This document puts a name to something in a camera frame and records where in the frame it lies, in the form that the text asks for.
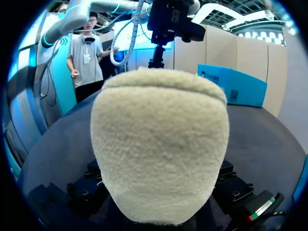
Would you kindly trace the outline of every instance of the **white t-shirt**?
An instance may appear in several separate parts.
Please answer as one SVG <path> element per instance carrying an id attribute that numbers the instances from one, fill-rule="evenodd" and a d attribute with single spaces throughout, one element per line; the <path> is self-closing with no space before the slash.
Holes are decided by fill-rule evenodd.
<path id="1" fill-rule="evenodd" d="M 92 43 L 85 43 L 84 35 L 79 35 L 71 41 L 68 57 L 72 56 L 74 68 L 80 73 L 74 79 L 75 88 L 103 80 L 102 70 L 97 60 L 97 56 L 103 52 L 102 41 L 99 36 L 92 36 L 95 38 Z M 88 64 L 84 64 L 84 54 L 89 54 Z"/>

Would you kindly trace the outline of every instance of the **dark round platform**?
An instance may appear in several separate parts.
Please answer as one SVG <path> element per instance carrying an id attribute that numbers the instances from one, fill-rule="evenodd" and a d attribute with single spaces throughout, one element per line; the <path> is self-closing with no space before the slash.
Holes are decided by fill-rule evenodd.
<path id="1" fill-rule="evenodd" d="M 98 93 L 76 105 L 42 136 L 31 150 L 18 181 L 27 195 L 40 184 L 54 183 L 66 191 L 95 159 L 90 139 L 90 112 Z M 263 108 L 228 105 L 230 139 L 226 159 L 255 194 L 268 190 L 284 194 L 279 210 L 288 210 L 300 177 L 306 154 L 291 132 Z M 225 226 L 229 218 L 215 200 L 210 199 L 217 223 Z M 267 221 L 275 227 L 281 218 Z"/>

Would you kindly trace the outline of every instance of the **fuzzy beige object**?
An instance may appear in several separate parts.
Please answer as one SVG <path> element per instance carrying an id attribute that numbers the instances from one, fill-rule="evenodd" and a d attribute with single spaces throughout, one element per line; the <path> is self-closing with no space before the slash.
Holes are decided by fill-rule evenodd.
<path id="1" fill-rule="evenodd" d="M 213 191 L 228 137 L 224 92 L 181 71 L 113 77 L 91 114 L 103 182 L 122 213 L 141 223 L 192 217 Z"/>

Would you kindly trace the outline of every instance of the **fleece cover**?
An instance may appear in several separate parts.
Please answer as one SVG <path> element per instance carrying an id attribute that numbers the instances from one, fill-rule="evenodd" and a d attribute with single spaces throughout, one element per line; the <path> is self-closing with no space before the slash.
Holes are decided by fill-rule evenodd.
<path id="1" fill-rule="evenodd" d="M 132 221 L 179 225 L 210 197 L 227 149 L 226 96 L 215 83 L 149 69 L 109 79 L 91 113 L 102 180 Z"/>

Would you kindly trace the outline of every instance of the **blue cardboard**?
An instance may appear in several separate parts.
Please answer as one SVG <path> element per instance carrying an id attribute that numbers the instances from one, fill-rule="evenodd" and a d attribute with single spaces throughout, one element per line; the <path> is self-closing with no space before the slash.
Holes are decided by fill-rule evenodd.
<path id="1" fill-rule="evenodd" d="M 220 86 L 229 104 L 262 107 L 267 82 L 228 67 L 198 65 L 198 75 Z"/>

